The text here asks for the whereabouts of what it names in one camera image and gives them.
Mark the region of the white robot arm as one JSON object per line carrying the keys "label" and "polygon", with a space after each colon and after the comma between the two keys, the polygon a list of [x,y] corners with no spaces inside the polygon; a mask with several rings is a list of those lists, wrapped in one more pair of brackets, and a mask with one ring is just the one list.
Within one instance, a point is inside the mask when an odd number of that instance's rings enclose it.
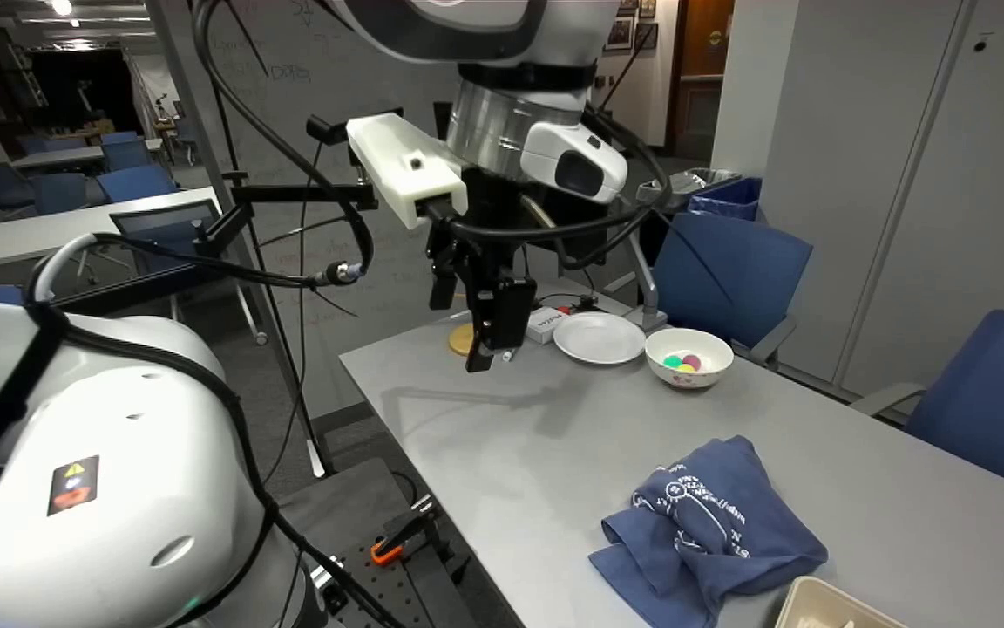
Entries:
{"label": "white robot arm", "polygon": [[[363,115],[347,138],[407,228],[450,242],[485,370],[522,346],[534,286],[503,265],[519,238],[494,187],[608,206],[629,159],[584,108],[616,0],[336,0],[331,14],[407,61],[450,61],[490,118],[442,138]],[[173,317],[88,317],[53,281],[94,242],[64,242],[19,306],[0,302],[0,628],[271,628],[322,551],[266,492],[243,408],[209,346]]]}

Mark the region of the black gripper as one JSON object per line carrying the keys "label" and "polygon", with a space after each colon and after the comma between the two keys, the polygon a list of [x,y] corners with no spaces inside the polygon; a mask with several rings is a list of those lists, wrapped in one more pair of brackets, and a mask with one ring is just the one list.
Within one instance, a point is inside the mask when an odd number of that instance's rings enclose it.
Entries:
{"label": "black gripper", "polygon": [[434,208],[428,309],[450,309],[458,292],[467,295],[475,342],[465,367],[480,372],[494,351],[522,346],[536,281],[517,270],[519,184],[480,168],[470,168],[465,184],[470,203],[465,215]]}

